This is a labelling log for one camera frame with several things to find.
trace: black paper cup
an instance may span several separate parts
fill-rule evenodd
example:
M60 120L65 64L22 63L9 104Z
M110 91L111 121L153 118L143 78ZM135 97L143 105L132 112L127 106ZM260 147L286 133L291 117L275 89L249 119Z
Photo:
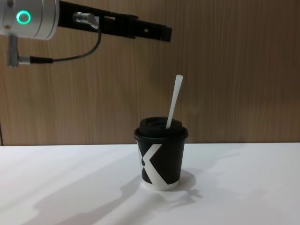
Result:
M166 117L141 121L135 130L140 155L142 179L152 190L169 190L178 185L185 139L188 130L177 120L166 129Z

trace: green indicator light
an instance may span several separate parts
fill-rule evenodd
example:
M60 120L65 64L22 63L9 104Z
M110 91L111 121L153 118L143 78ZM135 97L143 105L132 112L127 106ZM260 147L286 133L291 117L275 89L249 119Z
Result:
M26 25L26 24L30 23L30 20L31 20L30 13L25 10L18 12L16 18L17 18L18 23L22 24L22 25Z

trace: white straw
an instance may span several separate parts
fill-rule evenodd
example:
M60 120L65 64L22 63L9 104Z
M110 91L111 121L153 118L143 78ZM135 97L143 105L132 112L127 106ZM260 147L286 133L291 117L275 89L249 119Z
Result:
M177 97L178 97L179 90L181 87L182 79L183 79L183 76L181 76L181 75L176 76L171 108L170 108L170 112L169 112L167 126L165 127L166 129L169 129L171 127L171 122L172 122L172 118L173 118L173 114L174 114L174 110L175 110L175 105L177 102Z

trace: wood paneling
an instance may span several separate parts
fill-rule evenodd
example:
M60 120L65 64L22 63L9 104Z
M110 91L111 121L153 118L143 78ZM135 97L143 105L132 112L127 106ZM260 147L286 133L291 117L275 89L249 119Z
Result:
M95 54L7 68L0 37L0 121L5 145L134 143L142 118L175 118L191 143L300 141L297 0L73 0L173 28L171 43L103 35ZM22 55L71 56L97 35L58 28L20 40Z

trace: cup base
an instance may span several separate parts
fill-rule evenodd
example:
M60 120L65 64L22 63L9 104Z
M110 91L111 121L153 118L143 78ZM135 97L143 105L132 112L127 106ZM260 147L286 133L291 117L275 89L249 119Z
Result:
M169 184L169 185L164 186L164 187L158 187L158 186L155 186L153 184L149 184L149 183L143 181L143 186L145 188L153 190L153 191L167 191L167 190L175 188L178 185L178 183L179 183L179 181L177 181L173 184Z

